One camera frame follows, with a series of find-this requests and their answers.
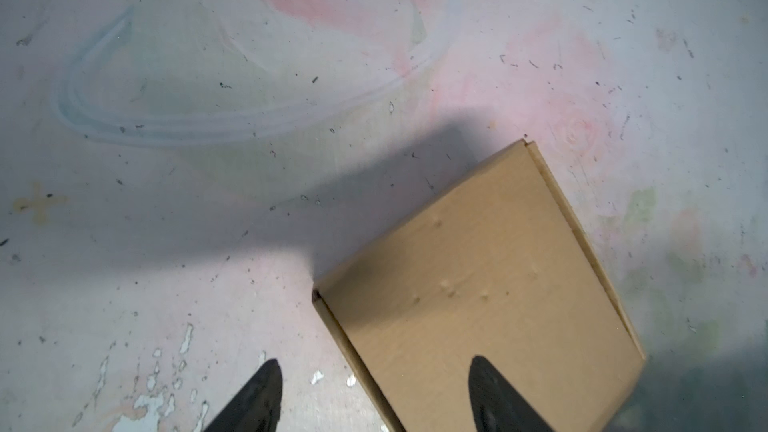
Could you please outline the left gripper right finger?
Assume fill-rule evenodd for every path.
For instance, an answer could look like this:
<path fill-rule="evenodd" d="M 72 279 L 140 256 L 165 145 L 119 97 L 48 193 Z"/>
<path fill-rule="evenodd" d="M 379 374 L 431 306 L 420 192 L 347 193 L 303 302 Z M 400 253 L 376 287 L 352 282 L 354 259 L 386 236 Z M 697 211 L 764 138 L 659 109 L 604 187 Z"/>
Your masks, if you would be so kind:
<path fill-rule="evenodd" d="M 553 432 L 551 426 L 483 356 L 472 358 L 468 391 L 478 432 Z"/>

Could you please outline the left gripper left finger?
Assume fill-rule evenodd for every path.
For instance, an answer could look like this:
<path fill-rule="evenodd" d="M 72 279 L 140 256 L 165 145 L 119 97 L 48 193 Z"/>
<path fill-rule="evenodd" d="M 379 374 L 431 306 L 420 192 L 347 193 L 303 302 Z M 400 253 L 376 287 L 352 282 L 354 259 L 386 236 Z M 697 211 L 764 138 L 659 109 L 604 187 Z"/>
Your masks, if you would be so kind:
<path fill-rule="evenodd" d="M 205 432 L 275 432 L 281 414 L 283 376 L 277 359 L 265 361 Z"/>

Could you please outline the brown cardboard box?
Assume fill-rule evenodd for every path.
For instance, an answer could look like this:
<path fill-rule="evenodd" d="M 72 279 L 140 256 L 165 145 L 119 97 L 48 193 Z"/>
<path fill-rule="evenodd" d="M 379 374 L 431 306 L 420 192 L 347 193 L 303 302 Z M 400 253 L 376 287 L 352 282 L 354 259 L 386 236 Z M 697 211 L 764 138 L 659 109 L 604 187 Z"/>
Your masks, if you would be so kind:
<path fill-rule="evenodd" d="M 312 301 L 391 431 L 477 431 L 477 355 L 553 431 L 600 431 L 646 360 L 575 212 L 525 140 L 318 280 Z"/>

